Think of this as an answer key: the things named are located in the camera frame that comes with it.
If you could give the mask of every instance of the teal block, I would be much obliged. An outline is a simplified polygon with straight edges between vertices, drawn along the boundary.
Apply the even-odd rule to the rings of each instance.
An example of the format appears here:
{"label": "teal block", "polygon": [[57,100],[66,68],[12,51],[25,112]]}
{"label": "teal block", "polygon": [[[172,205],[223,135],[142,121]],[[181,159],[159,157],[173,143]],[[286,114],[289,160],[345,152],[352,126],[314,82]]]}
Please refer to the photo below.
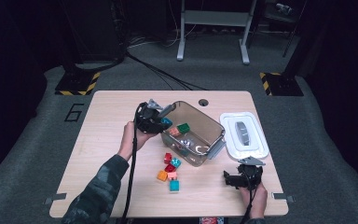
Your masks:
{"label": "teal block", "polygon": [[179,180],[170,181],[170,191],[179,191]]}
{"label": "teal block", "polygon": [[171,161],[170,161],[170,164],[173,165],[174,167],[178,168],[180,166],[180,164],[182,164],[181,161],[179,161],[177,158],[173,158]]}
{"label": "teal block", "polygon": [[166,124],[170,125],[170,127],[172,126],[172,121],[167,118],[162,118],[161,123],[166,123]]}

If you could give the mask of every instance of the table leg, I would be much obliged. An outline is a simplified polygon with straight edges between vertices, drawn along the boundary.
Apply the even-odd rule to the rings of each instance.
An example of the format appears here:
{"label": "table leg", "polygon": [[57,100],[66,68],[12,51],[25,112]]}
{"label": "table leg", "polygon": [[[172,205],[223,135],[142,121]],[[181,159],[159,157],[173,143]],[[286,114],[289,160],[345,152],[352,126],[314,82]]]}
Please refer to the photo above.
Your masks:
{"label": "table leg", "polygon": [[185,0],[182,0],[182,12],[180,18],[180,42],[178,55],[176,57],[177,61],[181,62],[185,53]]}
{"label": "table leg", "polygon": [[248,50],[246,48],[246,39],[248,38],[249,29],[251,28],[252,19],[253,19],[254,12],[255,12],[255,3],[256,3],[256,1],[257,0],[252,1],[251,9],[249,11],[248,20],[246,22],[245,32],[243,33],[243,39],[240,39],[242,62],[244,64],[246,64],[246,65],[250,63]]}

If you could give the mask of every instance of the cable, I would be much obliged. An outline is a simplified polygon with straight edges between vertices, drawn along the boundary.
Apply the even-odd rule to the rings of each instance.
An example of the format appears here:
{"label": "cable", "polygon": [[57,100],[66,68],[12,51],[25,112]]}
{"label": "cable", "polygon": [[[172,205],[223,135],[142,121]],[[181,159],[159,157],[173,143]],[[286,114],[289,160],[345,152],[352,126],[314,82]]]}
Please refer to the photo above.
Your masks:
{"label": "cable", "polygon": [[164,47],[170,47],[170,46],[172,46],[174,43],[176,43],[176,41],[178,40],[178,36],[179,36],[178,25],[177,25],[177,23],[176,23],[176,19],[175,19],[175,17],[173,16],[173,12],[172,12],[171,0],[168,1],[168,4],[170,5],[171,15],[172,15],[172,18],[173,18],[173,22],[175,23],[176,38],[173,40],[173,42],[172,42],[170,45],[162,45],[162,46],[164,46]]}
{"label": "cable", "polygon": [[[204,3],[204,0],[202,0],[200,11],[203,10],[203,3]],[[187,33],[187,35],[185,35],[185,38],[194,30],[194,28],[196,28],[196,26],[197,26],[197,24],[195,24],[195,25],[193,26],[193,28],[191,28],[191,30]]]}
{"label": "cable", "polygon": [[161,79],[171,88],[171,90],[173,91],[173,87],[170,85],[170,83],[167,82],[167,80],[165,80],[162,76],[160,76],[160,75],[158,74],[158,72],[156,72],[156,71],[154,71],[154,70],[152,70],[152,71],[156,74],[156,76],[158,76],[159,78],[161,78]]}
{"label": "cable", "polygon": [[139,37],[133,37],[130,41],[129,41],[129,45],[133,46],[133,45],[138,45],[138,44],[142,44],[144,43],[146,40],[145,36],[139,36]]}
{"label": "cable", "polygon": [[251,182],[249,180],[249,176],[248,174],[246,174],[246,169],[243,170],[245,172],[245,177],[246,177],[246,181],[248,182],[248,188],[249,188],[249,204],[246,208],[246,212],[245,215],[243,215],[242,220],[240,222],[240,224],[244,224],[247,220],[249,220],[250,218],[250,213],[251,213],[251,209],[252,209],[252,202],[255,198],[255,194],[252,196],[252,186],[251,186]]}
{"label": "cable", "polygon": [[163,76],[165,76],[166,78],[169,78],[171,80],[173,80],[174,82],[176,82],[178,85],[182,86],[185,90],[190,90],[190,91],[193,91],[189,86],[192,86],[192,87],[196,87],[198,89],[201,89],[201,90],[204,90],[204,91],[207,91],[207,89],[205,88],[202,88],[200,86],[197,86],[197,85],[194,85],[194,84],[191,84],[191,83],[188,83],[188,82],[185,82],[177,77],[174,77],[160,69],[158,69],[157,67],[149,64],[149,63],[145,63],[139,59],[137,59],[136,57],[132,56],[129,52],[127,52],[127,56],[131,59],[133,59],[134,61],[138,62],[138,63],[141,63],[143,64],[144,66],[146,66],[147,68],[149,68],[150,70],[156,72],[156,73],[159,73],[159,74],[162,74]]}
{"label": "cable", "polygon": [[129,186],[127,190],[127,199],[126,199],[126,206],[124,208],[123,216],[121,217],[120,223],[125,224],[127,219],[127,213],[129,211],[130,207],[130,201],[131,201],[131,192],[132,192],[132,181],[133,181],[133,173],[135,171],[135,162],[136,162],[136,149],[138,147],[138,139],[136,137],[136,131],[138,130],[138,125],[136,123],[136,113],[138,112],[141,105],[138,105],[135,111],[135,115],[133,118],[133,140],[132,140],[132,161],[131,161],[131,170],[130,170],[130,178],[129,178]]}

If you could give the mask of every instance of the clear plastic container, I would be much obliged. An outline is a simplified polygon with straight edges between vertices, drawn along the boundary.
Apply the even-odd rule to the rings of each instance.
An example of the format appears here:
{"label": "clear plastic container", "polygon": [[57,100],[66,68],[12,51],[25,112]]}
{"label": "clear plastic container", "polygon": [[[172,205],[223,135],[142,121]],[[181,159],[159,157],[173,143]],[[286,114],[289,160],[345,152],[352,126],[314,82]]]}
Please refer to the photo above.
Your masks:
{"label": "clear plastic container", "polygon": [[[173,103],[175,109],[166,116],[172,121],[172,127],[161,134],[167,147],[184,158],[193,166],[201,166],[206,159],[214,158],[223,146],[225,128],[198,109],[183,101]],[[173,136],[172,128],[187,124],[187,133]]]}

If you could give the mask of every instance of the robotic hand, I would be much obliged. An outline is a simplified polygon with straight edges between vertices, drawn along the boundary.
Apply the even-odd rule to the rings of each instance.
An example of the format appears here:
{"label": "robotic hand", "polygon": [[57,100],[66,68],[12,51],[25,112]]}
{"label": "robotic hand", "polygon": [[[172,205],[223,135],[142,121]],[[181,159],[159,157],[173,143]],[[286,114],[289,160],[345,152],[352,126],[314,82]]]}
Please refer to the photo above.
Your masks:
{"label": "robotic hand", "polygon": [[240,175],[230,175],[228,172],[223,171],[223,177],[226,180],[226,185],[235,187],[247,188],[248,190],[256,189],[261,182],[261,175],[263,174],[264,162],[248,157],[238,162],[241,165],[237,168]]}
{"label": "robotic hand", "polygon": [[162,133],[172,126],[172,122],[164,117],[174,109],[175,105],[167,105],[162,108],[153,99],[150,99],[149,103],[139,104],[135,114],[136,125],[144,133]]}

